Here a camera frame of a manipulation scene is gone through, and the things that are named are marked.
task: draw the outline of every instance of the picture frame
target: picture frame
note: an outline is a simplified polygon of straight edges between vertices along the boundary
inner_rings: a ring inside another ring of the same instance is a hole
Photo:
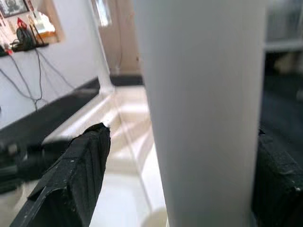
[[[0,0],[0,11],[4,18],[29,12],[25,0]]]

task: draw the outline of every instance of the white floor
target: white floor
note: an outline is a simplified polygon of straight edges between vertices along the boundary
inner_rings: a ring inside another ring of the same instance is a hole
[[[112,146],[90,227],[165,227],[166,206],[144,88],[126,87],[106,98],[96,97],[47,140],[77,136],[98,122],[110,127]]]

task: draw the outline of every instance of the white cylinder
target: white cylinder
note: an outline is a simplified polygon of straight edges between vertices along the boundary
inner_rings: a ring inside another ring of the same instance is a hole
[[[263,0],[134,0],[171,227],[250,225]]]

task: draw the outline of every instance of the white pipe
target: white pipe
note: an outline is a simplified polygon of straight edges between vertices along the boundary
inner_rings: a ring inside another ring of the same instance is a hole
[[[250,226],[266,1],[134,0],[169,223]]]

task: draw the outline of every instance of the white wall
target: white wall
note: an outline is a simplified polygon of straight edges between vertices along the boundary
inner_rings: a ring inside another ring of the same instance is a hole
[[[48,60],[72,83],[78,87],[85,82],[99,77],[101,91],[111,89],[108,77],[107,63],[103,48],[95,26],[89,0],[53,0],[64,31],[65,39],[61,43],[52,44],[40,49]],[[39,97],[38,61],[34,51],[13,54],[25,79],[28,81],[34,97]],[[71,91],[62,80],[46,65],[47,74],[56,86],[59,94],[65,95]],[[15,67],[9,57],[0,58],[0,68],[5,71],[17,85],[26,92]],[[44,99],[53,101],[58,98],[45,76],[42,78]],[[0,74],[0,128],[33,112],[34,106],[30,100],[20,96],[7,80]]]
[[[263,0],[134,0],[169,224],[250,226]]]

